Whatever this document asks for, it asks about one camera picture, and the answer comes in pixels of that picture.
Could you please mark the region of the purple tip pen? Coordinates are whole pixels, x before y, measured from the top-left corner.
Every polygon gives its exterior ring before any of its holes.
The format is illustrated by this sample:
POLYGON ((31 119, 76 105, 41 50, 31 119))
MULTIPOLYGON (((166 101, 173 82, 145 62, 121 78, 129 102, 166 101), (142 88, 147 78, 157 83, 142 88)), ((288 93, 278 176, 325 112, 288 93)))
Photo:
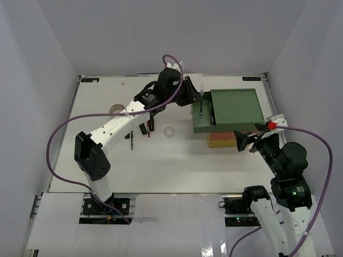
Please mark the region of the purple tip pen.
POLYGON ((200 84, 200 96, 201 96, 201 101, 200 101, 200 106, 199 106, 199 115, 203 115, 203 95, 204 95, 204 84, 200 84))

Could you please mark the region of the green drawer tray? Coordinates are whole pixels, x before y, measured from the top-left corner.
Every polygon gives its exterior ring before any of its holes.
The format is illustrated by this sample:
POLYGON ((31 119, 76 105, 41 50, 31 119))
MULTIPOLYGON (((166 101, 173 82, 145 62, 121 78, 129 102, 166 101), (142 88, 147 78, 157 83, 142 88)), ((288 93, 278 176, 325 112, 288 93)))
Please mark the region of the green drawer tray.
POLYGON ((193 103, 193 133, 255 131, 264 117, 253 89, 213 89, 193 103))

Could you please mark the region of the black ballpoint pen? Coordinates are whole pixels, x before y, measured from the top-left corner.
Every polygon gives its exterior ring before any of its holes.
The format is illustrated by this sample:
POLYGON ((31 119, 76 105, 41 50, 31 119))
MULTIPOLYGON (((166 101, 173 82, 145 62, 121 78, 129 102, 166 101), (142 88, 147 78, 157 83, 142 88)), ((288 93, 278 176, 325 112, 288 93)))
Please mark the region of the black ballpoint pen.
POLYGON ((215 121, 214 107, 212 105, 210 107, 210 117, 211 117, 212 125, 215 125, 216 121, 215 121))

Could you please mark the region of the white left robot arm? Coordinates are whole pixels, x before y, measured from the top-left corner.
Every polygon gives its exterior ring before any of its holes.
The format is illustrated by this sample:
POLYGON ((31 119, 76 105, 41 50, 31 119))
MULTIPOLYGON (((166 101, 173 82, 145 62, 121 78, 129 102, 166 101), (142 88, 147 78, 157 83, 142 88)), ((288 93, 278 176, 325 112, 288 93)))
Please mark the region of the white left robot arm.
POLYGON ((113 208, 113 193, 107 179, 108 154, 137 126, 165 110, 169 103, 183 107, 203 99, 190 77, 172 68, 164 68, 156 81, 148 83, 133 100, 110 121, 86 134, 76 135, 74 160, 84 172, 94 196, 95 208, 103 214, 113 208))

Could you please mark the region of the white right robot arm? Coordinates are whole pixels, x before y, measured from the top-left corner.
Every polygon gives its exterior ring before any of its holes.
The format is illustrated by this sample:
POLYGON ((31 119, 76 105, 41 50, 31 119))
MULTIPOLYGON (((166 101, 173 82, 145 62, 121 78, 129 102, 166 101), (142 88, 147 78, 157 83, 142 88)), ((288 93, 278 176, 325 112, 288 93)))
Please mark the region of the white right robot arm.
POLYGON ((271 190, 284 221, 280 225, 264 186, 249 186, 242 193, 242 208, 255 214, 267 241, 276 256, 315 256, 312 236, 306 231, 310 222, 312 199, 303 177, 307 168, 307 151, 295 142, 279 146, 276 124, 257 125, 258 133, 234 131, 238 151, 252 145, 250 152, 259 152, 274 174, 271 190))

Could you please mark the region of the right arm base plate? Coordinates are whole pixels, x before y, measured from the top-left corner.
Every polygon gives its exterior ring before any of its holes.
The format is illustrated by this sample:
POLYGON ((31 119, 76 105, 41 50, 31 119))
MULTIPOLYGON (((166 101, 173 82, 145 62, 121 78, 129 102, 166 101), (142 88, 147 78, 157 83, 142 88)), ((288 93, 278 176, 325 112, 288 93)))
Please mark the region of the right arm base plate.
POLYGON ((218 203, 218 207, 224 209, 226 215, 255 215, 242 197, 225 197, 218 203))

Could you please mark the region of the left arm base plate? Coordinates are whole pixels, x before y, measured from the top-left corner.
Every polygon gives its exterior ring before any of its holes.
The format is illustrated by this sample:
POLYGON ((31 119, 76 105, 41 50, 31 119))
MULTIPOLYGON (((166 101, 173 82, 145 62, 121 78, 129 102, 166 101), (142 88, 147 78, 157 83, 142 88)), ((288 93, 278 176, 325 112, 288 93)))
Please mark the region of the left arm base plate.
MULTIPOLYGON (((129 214, 130 208, 130 199, 129 198, 115 198, 107 203, 107 205, 111 205, 117 210, 120 211, 123 215, 129 214)), ((93 198, 86 198, 84 199, 83 209, 81 211, 83 215, 111 215, 117 213, 117 211, 113 210, 110 207, 104 206, 98 203, 93 198)))

